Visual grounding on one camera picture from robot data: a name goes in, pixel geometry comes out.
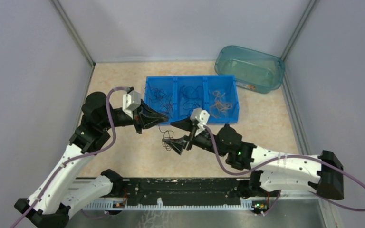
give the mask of beige tabletop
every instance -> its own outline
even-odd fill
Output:
[[[213,61],[97,64],[88,94],[95,91],[107,94],[116,86],[133,86],[143,97],[147,76],[215,75],[213,66]],[[240,115],[238,123],[231,126],[243,135],[243,141],[298,154],[281,89],[266,95],[242,88],[237,88],[237,92]],[[122,92],[113,93],[110,101],[114,108],[121,107]],[[222,125],[210,128],[216,134]],[[161,129],[173,130],[175,138],[187,134],[170,126]],[[178,155],[162,146],[162,137],[158,127],[143,130],[142,135],[133,126],[118,127],[115,145],[97,155],[79,176],[96,177],[103,170],[112,169],[123,177],[229,177],[220,169],[213,153],[194,146]]]

